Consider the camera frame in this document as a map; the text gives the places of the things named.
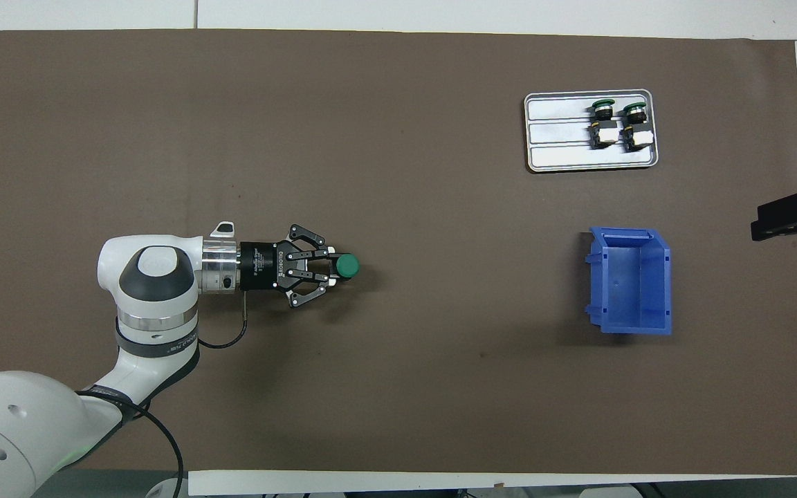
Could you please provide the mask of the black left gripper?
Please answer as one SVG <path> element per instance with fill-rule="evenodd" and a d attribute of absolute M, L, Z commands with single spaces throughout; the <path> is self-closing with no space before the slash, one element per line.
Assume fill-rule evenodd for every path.
<path fill-rule="evenodd" d="M 280 242 L 239 243 L 239 290 L 286 291 L 291 308 L 299 308 L 326 294 L 336 285 L 336 277 L 307 270 L 288 269 L 284 275 L 284 251 L 291 261 L 301 259 L 326 259 L 336 263 L 336 250 L 326 244 L 326 239 L 300 224 L 292 224 L 288 239 Z M 300 291 L 310 284 L 310 291 Z"/>

